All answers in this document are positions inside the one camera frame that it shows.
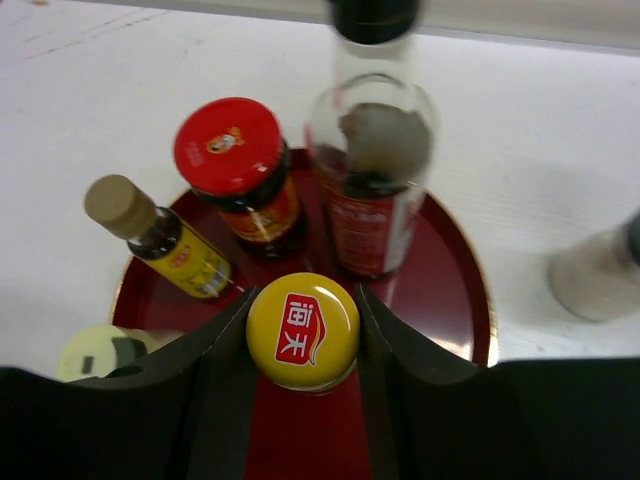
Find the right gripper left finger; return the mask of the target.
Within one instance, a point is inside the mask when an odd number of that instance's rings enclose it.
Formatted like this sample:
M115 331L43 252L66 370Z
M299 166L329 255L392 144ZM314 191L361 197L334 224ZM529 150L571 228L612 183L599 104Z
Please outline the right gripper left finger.
M202 327L104 378L1 371L5 479L240 479L257 369L251 288Z

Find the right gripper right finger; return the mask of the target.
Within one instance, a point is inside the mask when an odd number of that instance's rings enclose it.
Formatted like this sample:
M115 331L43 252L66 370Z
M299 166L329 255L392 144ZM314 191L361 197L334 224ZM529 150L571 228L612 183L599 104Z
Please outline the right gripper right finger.
M479 367L399 320L367 287L360 390L375 479L635 479L635 358Z

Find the cream-cap white shaker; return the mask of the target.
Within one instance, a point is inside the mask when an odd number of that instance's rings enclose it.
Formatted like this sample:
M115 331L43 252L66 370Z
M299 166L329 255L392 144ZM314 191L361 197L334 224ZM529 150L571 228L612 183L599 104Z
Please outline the cream-cap white shaker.
M73 382L90 377L105 377L182 335L182 332L174 330L130 329L113 324L88 327L73 336L64 346L56 379Z

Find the yellow-cap red sauce bottle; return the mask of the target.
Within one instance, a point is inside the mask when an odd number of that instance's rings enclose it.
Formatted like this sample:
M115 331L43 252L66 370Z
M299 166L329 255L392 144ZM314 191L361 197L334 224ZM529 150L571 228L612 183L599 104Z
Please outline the yellow-cap red sauce bottle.
M273 383L320 392L356 365L360 315L336 281L311 272L282 276L253 301L246 322L251 357Z

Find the small yellow-label oil bottle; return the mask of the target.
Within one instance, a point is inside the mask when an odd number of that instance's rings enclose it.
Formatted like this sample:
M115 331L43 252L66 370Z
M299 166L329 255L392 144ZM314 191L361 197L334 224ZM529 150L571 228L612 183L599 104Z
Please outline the small yellow-label oil bottle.
M188 295L218 298L232 283L232 266L173 210L156 203L127 177L96 180L85 213L124 240L131 253Z

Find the grey-lid salt grinder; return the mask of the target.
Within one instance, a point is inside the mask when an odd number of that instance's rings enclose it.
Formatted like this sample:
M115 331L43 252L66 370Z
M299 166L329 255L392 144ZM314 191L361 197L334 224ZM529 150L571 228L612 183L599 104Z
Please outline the grey-lid salt grinder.
M639 214L555 254L548 281L567 311L604 322L639 312Z

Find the red-lid chili sauce jar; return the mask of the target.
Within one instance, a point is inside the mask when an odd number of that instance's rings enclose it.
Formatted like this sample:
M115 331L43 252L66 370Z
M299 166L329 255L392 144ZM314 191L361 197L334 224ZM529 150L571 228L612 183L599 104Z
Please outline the red-lid chili sauce jar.
M304 244L307 220L279 122L245 97L214 100L192 112L174 143L176 168L216 209L243 248L276 258Z

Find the black-cap dark vinegar bottle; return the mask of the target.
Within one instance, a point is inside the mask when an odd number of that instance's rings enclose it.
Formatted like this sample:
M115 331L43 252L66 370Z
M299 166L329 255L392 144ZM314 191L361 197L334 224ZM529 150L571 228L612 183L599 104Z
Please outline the black-cap dark vinegar bottle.
M420 1L333 1L334 78L315 101L306 147L334 251L359 277L397 271L412 242L438 114L415 80Z

